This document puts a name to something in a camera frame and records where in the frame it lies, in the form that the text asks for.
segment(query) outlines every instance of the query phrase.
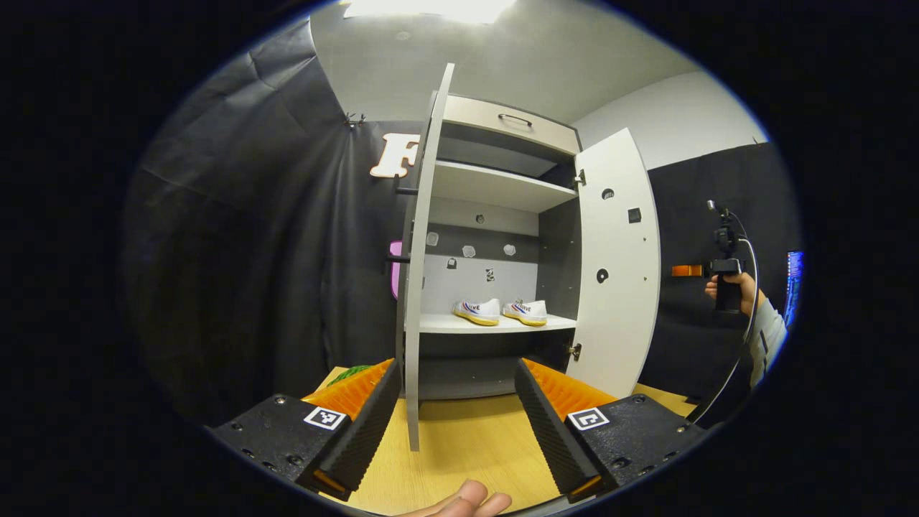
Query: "monitor screen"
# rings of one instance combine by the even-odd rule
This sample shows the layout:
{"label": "monitor screen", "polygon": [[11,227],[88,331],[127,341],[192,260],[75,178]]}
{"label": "monitor screen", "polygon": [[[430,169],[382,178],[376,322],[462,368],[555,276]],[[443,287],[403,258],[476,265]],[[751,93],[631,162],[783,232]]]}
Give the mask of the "monitor screen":
{"label": "monitor screen", "polygon": [[789,252],[789,282],[785,291],[785,327],[791,327],[795,316],[798,314],[798,296],[801,283],[801,256],[802,251]]}

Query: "human hand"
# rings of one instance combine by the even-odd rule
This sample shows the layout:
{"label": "human hand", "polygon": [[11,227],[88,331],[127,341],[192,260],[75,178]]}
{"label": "human hand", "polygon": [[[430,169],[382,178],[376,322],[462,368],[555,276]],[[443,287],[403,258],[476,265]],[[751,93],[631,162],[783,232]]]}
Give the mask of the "human hand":
{"label": "human hand", "polygon": [[[724,275],[724,281],[741,284],[741,312],[749,316],[753,311],[756,280],[747,273],[741,273],[739,275]],[[711,277],[711,281],[705,284],[705,294],[711,296],[712,300],[718,295],[718,275]],[[760,290],[759,295],[756,296],[756,306],[758,307],[765,299],[766,295]]]}
{"label": "human hand", "polygon": [[467,479],[459,490],[448,498],[399,517],[494,517],[511,505],[511,497],[507,494],[495,492],[492,497],[485,500],[487,495],[488,488],[485,485]]}

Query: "gray sleeve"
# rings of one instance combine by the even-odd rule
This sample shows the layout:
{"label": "gray sleeve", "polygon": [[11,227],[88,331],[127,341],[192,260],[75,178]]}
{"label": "gray sleeve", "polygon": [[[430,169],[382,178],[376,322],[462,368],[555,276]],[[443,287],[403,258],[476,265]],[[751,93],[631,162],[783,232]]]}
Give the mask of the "gray sleeve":
{"label": "gray sleeve", "polygon": [[763,375],[772,366],[787,336],[785,320],[766,298],[756,309],[754,328],[747,340],[747,344],[750,345],[750,355],[753,356],[750,387],[763,379]]}

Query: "yellow shoe sole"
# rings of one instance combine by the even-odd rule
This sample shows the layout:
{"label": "yellow shoe sole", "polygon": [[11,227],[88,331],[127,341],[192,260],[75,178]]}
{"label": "yellow shoe sole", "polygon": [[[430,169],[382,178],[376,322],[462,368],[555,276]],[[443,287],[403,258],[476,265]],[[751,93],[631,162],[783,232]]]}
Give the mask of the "yellow shoe sole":
{"label": "yellow shoe sole", "polygon": [[456,311],[453,311],[453,314],[455,314],[456,316],[459,316],[459,317],[465,317],[466,319],[470,320],[472,323],[475,323],[476,325],[485,325],[486,327],[494,327],[495,325],[498,324],[497,321],[492,321],[492,320],[490,320],[490,319],[482,319],[482,318],[480,318],[480,317],[475,317],[475,316],[473,316],[473,315],[458,313],[458,312],[456,312]]}
{"label": "yellow shoe sole", "polygon": [[524,324],[524,325],[529,325],[529,326],[531,326],[531,327],[542,327],[543,325],[546,324],[545,321],[533,321],[533,320],[531,320],[531,319],[524,319],[524,318],[522,318],[522,317],[520,317],[520,316],[518,316],[518,315],[516,315],[516,314],[513,314],[513,313],[511,313],[511,314],[505,313],[505,316],[506,316],[506,317],[513,317],[514,319],[520,321],[520,323],[522,323],[522,324]]}

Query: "drawer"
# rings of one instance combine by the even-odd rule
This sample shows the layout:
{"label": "drawer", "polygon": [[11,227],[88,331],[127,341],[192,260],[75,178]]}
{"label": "drawer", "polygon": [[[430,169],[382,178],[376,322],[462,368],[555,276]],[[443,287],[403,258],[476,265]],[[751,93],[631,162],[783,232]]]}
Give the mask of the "drawer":
{"label": "drawer", "polygon": [[449,96],[444,122],[513,136],[565,155],[581,152],[574,128],[484,100]]}

